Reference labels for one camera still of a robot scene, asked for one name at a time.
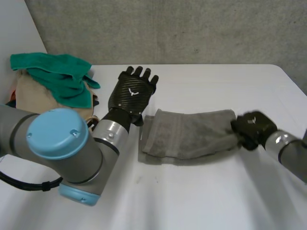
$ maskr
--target concrete wall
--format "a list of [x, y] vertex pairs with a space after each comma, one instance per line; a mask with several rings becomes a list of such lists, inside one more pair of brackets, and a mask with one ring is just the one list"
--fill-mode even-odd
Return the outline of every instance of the concrete wall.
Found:
[[26, 4], [1, 0], [0, 4], [0, 104], [9, 100], [15, 73], [10, 56], [23, 52], [46, 52]]
[[26, 4], [53, 54], [70, 53], [93, 64], [275, 64], [307, 93], [305, 0]]

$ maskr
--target gray wall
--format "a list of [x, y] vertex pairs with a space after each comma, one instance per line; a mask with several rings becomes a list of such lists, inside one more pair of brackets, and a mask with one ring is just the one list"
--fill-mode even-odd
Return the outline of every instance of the gray wall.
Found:
[[306, 0], [26, 4], [49, 53], [92, 64], [275, 64], [307, 93]]

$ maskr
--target beige cloth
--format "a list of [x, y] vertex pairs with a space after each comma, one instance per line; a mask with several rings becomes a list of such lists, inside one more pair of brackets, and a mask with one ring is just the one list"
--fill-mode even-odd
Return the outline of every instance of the beige cloth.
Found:
[[[50, 90], [48, 90], [45, 86], [41, 85], [37, 81], [35, 81], [26, 70], [17, 71], [17, 86], [16, 86], [16, 108], [22, 109], [25, 111], [29, 111], [32, 113], [41, 114], [50, 109], [55, 108], [71, 108], [64, 106], [58, 103]], [[91, 93], [91, 98], [95, 95], [91, 89], [88, 87], [87, 83], [85, 83], [86, 88]], [[71, 108], [77, 111], [80, 116], [87, 120], [93, 115], [93, 101], [92, 107], [83, 109], [83, 108]]]

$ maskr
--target screw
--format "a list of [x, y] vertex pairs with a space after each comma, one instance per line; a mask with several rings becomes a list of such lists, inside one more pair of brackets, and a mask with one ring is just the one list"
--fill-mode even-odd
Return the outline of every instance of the screw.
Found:
[[79, 136], [79, 131], [78, 130], [76, 130], [76, 129], [72, 129], [71, 131], [70, 131], [70, 134], [72, 134], [74, 137], [78, 137]]

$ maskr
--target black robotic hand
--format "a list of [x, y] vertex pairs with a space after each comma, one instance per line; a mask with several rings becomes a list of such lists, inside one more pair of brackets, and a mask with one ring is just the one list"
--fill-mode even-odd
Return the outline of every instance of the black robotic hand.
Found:
[[126, 111], [133, 124], [142, 126], [142, 112], [156, 90], [159, 77], [154, 75], [149, 81], [150, 69], [146, 69], [142, 77], [140, 77], [143, 70], [141, 66], [137, 67], [135, 72], [133, 70], [133, 67], [129, 66], [119, 75], [117, 85], [110, 96], [108, 108], [109, 111], [113, 109]]
[[278, 130], [276, 124], [259, 111], [238, 116], [231, 122], [231, 128], [242, 137], [242, 146], [250, 151], [259, 144], [264, 147], [269, 136]]

